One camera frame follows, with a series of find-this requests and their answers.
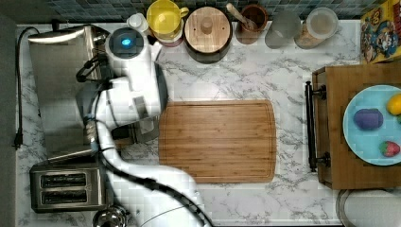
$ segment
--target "purple fruit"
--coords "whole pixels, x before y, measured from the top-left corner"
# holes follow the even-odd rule
[[[383,114],[378,109],[361,109],[355,113],[354,122],[361,130],[375,130],[383,125]]]

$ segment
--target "silver toaster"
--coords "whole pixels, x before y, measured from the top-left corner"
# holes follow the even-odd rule
[[[107,207],[105,179],[91,157],[43,162],[29,171],[31,207],[36,213],[94,211]]]

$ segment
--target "bamboo cutting board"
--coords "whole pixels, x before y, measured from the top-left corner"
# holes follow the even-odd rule
[[[160,163],[197,183],[273,179],[276,132],[267,100],[172,102],[159,127]]]

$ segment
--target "red fruit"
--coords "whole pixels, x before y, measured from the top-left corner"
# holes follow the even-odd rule
[[[393,157],[400,152],[400,147],[392,141],[386,141],[380,144],[380,152],[386,157]]]

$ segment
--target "backsplash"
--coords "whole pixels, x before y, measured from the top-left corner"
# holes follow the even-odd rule
[[[146,15],[153,0],[47,0],[47,5],[69,23],[124,22],[136,12]],[[204,6],[216,7],[226,12],[227,3],[239,10],[249,4],[263,6],[270,20],[283,10],[297,12],[304,19],[315,8],[330,8],[339,19],[358,19],[365,12],[384,0],[175,0],[179,7],[190,11]]]

